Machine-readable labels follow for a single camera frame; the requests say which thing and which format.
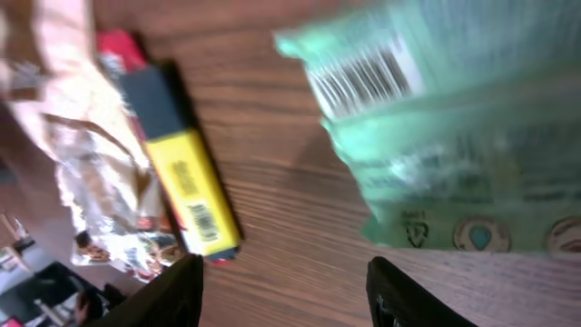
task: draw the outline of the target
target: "circular logo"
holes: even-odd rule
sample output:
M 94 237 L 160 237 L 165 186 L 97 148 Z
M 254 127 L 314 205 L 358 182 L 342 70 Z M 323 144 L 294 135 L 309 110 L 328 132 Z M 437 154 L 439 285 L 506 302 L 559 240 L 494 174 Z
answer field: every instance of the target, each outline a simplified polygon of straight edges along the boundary
M 547 237 L 550 252 L 581 253 L 581 216 L 570 216 L 553 225 Z
M 472 216 L 456 226 L 454 245 L 462 251 L 505 253 L 510 250 L 510 234 L 491 218 Z

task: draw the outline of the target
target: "plastic packaging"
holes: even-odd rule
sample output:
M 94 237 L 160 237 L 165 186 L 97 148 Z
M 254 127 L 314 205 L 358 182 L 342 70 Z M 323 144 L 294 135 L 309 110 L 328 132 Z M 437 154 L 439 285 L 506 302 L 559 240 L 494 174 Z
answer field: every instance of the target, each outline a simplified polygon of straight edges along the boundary
M 276 34 L 394 247 L 581 252 L 581 3 L 381 1 Z
M 181 251 L 161 187 L 124 114 L 123 99 L 94 58 L 91 3 L 33 0 L 6 8 L 2 96 L 55 163 L 71 208 L 72 262 L 111 264 L 148 281 Z M 43 15 L 51 12 L 54 15 Z

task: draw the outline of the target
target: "barcode sticker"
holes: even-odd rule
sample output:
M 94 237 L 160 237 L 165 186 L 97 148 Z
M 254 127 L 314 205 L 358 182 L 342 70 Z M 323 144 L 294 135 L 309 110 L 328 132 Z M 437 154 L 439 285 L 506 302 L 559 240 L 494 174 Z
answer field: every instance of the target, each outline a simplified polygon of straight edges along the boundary
M 212 218 L 212 213 L 210 212 L 208 206 L 204 203 L 197 203 L 188 207 L 190 208 L 193 221 L 198 228 L 202 242 L 216 241 L 219 234 L 218 227 Z
M 422 88 L 418 68 L 399 37 L 390 46 L 308 70 L 307 75 L 323 112 L 331 118 L 360 114 L 370 104 L 418 94 Z

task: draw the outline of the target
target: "red cap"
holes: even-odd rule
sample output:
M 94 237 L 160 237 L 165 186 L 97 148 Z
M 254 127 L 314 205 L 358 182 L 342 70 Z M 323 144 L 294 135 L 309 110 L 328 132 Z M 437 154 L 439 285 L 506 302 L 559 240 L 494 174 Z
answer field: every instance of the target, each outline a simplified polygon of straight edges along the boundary
M 123 70 L 130 73 L 147 66 L 143 53 L 129 33 L 123 30 L 99 32 L 97 51 L 102 55 L 115 55 L 123 63 Z

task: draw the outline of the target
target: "barcode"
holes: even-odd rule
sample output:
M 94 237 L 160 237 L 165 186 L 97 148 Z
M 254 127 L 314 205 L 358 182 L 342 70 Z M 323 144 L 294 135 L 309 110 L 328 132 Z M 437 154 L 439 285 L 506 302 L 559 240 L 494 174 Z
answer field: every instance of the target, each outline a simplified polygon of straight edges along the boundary
M 190 206 L 193 220 L 198 227 L 198 232 L 203 242 L 216 241 L 218 239 L 218 227 L 214 223 L 212 214 L 205 204 L 195 204 Z
M 409 93 L 409 83 L 390 48 L 308 71 L 308 76 L 323 111 L 333 118 L 360 114 L 369 104 Z

